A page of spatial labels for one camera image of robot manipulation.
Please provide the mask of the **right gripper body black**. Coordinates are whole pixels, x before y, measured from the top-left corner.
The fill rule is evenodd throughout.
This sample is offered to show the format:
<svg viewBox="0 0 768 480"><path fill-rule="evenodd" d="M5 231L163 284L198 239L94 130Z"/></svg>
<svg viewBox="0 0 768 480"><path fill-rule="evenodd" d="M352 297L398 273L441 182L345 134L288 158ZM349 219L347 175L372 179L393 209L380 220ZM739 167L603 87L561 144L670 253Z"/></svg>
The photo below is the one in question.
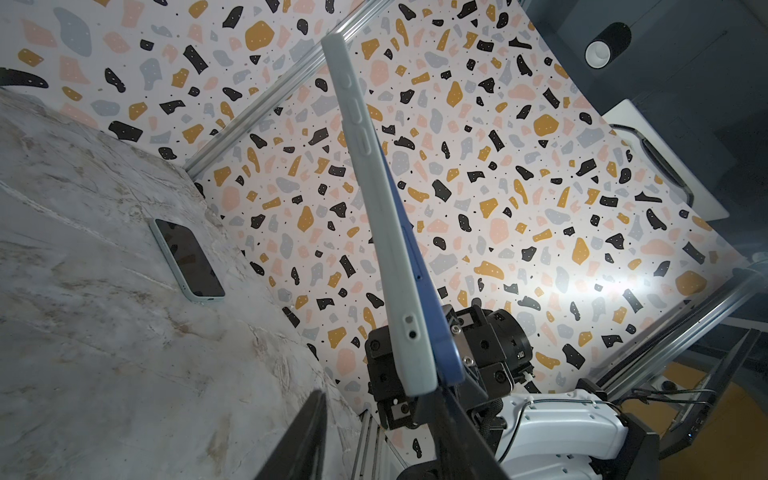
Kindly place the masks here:
<svg viewBox="0 0 768 480"><path fill-rule="evenodd" d="M443 313L465 367L465 381L451 389L459 405L479 430L506 426L500 417L502 399L533 370L532 347L523 328L506 310L477 305ZM389 328L372 331L365 343L369 393L377 403L382 426L388 430L415 428L426 421L416 414L418 401L405 394L396 373Z"/></svg>

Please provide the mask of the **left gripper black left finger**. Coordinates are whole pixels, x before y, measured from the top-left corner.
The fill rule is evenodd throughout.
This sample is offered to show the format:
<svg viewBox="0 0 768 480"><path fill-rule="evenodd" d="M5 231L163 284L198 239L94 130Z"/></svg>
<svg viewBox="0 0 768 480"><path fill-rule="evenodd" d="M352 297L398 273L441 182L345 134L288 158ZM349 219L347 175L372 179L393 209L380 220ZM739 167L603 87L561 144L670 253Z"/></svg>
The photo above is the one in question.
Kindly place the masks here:
<svg viewBox="0 0 768 480"><path fill-rule="evenodd" d="M326 394L312 391L255 480L321 479L327 418Z"/></svg>

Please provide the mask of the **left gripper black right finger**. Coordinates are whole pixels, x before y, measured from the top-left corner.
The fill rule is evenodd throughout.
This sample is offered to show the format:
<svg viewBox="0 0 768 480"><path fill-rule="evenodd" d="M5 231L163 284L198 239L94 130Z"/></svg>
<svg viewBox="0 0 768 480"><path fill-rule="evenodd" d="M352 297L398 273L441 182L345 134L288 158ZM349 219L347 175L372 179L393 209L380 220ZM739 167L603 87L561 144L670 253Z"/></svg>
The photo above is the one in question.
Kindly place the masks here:
<svg viewBox="0 0 768 480"><path fill-rule="evenodd" d="M429 395L433 418L428 427L436 451L437 479L507 479L483 437L452 392L439 387Z"/></svg>

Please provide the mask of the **black phone blue back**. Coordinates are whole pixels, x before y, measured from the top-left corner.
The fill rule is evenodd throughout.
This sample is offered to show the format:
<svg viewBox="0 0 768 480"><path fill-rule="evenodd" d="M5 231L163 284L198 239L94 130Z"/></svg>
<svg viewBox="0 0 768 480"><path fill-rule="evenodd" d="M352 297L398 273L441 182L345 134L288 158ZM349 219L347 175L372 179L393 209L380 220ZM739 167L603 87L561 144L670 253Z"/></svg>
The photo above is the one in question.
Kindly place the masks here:
<svg viewBox="0 0 768 480"><path fill-rule="evenodd" d="M453 340L453 334L440 304L437 290L430 278L418 242L413 234L413 225L408 219L385 157L382 157L382 162L393 199L396 202L403 238L408 248L408 257L422 306L438 378L441 384L458 385L465 380L464 364Z"/></svg>

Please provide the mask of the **light green phone case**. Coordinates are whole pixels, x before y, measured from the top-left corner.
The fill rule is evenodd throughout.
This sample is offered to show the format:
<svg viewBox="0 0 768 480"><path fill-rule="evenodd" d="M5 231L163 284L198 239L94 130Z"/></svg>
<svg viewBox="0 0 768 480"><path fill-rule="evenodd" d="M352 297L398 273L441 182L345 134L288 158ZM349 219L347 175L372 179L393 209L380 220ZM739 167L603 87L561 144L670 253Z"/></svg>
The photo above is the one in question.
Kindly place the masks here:
<svg viewBox="0 0 768 480"><path fill-rule="evenodd" d="M433 392L438 376L385 161L344 37L322 41L381 275L392 351L408 396Z"/></svg>

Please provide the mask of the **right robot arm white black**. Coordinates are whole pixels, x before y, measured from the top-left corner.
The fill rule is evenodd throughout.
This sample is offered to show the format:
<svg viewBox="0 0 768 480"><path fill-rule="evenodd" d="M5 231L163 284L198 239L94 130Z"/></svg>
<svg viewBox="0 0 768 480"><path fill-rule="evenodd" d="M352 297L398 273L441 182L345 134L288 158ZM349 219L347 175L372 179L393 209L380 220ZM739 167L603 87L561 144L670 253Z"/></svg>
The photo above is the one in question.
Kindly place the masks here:
<svg viewBox="0 0 768 480"><path fill-rule="evenodd" d="M420 398L399 380L389 330L365 343L369 391L382 426L429 428L435 459L400 479L657 479L656 432L623 413L587 380L560 394L514 392L532 370L533 349L504 309L443 308L460 354L463 383Z"/></svg>

